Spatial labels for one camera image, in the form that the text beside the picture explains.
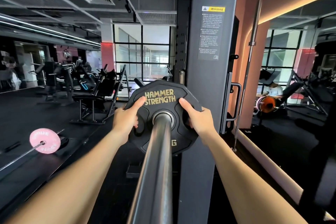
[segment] weight bench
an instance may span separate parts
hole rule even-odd
[[[103,125],[106,120],[113,115],[113,107],[117,100],[118,92],[121,90],[122,81],[126,75],[126,66],[124,65],[120,73],[115,73],[114,70],[108,72],[101,80],[97,83],[96,89],[92,95],[77,95],[73,96],[73,100],[79,103],[79,119],[71,120],[70,123],[75,124],[94,124]],[[108,108],[105,108],[105,103],[107,100],[105,97],[110,97],[113,95],[111,104]],[[103,113],[106,114],[103,119],[97,120],[95,114]],[[91,120],[86,120],[85,118],[92,115]]]

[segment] pink weight plate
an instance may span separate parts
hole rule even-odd
[[[57,133],[48,128],[39,128],[34,130],[30,134],[29,141],[33,147],[40,144],[41,141],[45,142],[44,145],[36,148],[37,151],[44,154],[54,153],[61,146],[60,137],[57,135]]]

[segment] black weight plate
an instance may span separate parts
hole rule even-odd
[[[187,112],[179,104],[179,98],[186,99],[197,111],[202,107],[186,86],[156,80],[135,90],[128,101],[126,108],[130,108],[140,97],[145,96],[147,101],[139,108],[139,128],[133,129],[129,140],[142,151],[146,151],[153,128],[153,116],[159,111],[167,111],[174,117],[171,132],[172,154],[180,153],[189,148],[197,139],[195,130],[185,125]]]

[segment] forearm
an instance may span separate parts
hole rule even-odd
[[[121,146],[111,131],[89,153],[47,183],[9,219],[7,224],[74,224],[104,180]]]
[[[306,224],[297,211],[242,162],[218,134],[212,133],[206,142],[238,224]]]

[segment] window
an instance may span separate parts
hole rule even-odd
[[[297,50],[300,46],[300,30],[268,30],[261,67],[270,71],[280,71],[275,83],[286,87],[294,66]],[[258,85],[258,93],[263,93],[264,86]]]
[[[170,27],[113,25],[115,63],[120,71],[126,65],[129,80],[144,82],[168,75],[170,61]]]

